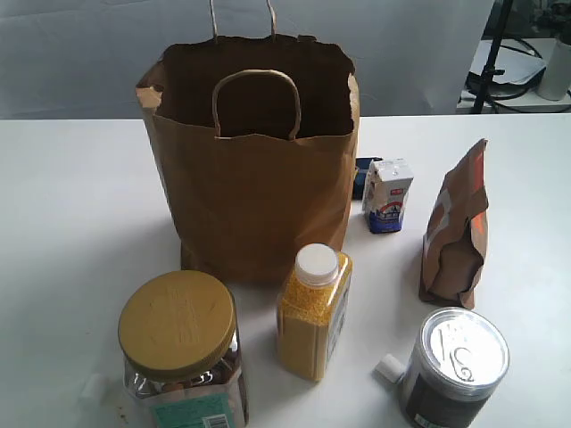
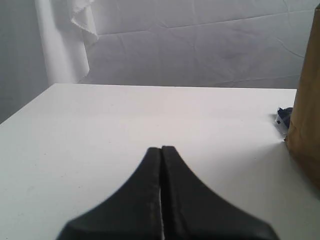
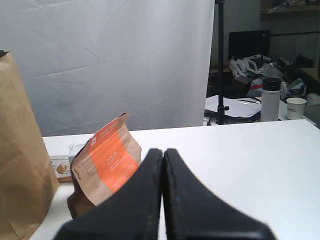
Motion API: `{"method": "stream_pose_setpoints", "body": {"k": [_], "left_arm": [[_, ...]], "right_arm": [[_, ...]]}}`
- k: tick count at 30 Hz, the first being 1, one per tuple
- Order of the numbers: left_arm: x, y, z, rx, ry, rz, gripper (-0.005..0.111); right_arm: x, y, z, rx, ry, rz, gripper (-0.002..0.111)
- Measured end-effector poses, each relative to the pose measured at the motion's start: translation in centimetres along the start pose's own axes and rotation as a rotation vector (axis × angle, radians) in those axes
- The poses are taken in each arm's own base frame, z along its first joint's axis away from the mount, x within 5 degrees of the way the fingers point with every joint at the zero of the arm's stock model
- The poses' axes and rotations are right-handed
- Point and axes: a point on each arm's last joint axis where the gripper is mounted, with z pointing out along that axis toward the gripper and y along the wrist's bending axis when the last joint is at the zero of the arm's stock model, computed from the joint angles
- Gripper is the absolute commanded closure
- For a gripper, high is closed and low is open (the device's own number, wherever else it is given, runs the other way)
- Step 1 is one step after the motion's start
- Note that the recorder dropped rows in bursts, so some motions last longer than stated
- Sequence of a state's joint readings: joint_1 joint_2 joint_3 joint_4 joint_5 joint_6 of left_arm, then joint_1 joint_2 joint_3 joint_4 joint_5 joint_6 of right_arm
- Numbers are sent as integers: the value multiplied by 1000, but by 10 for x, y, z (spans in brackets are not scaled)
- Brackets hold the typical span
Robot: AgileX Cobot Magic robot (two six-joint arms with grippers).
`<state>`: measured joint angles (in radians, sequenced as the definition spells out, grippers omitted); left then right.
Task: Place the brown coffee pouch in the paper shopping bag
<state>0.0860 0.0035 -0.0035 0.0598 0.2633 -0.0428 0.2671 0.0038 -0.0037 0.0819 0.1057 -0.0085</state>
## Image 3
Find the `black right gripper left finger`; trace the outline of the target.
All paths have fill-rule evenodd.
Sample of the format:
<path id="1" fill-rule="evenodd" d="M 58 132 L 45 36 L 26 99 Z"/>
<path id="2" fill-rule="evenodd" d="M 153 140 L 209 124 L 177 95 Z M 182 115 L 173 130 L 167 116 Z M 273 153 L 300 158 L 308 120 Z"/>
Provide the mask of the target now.
<path id="1" fill-rule="evenodd" d="M 56 240 L 156 240 L 162 198 L 163 152 L 152 148 L 116 193 L 65 223 Z"/>

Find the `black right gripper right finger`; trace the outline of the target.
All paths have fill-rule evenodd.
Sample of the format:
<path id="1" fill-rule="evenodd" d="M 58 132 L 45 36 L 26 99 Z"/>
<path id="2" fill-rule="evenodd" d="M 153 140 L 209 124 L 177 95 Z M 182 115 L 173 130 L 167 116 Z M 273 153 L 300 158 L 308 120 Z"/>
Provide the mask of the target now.
<path id="1" fill-rule="evenodd" d="M 162 196 L 169 240 L 274 240 L 264 223 L 240 212 L 205 187 L 169 148 L 163 156 Z"/>

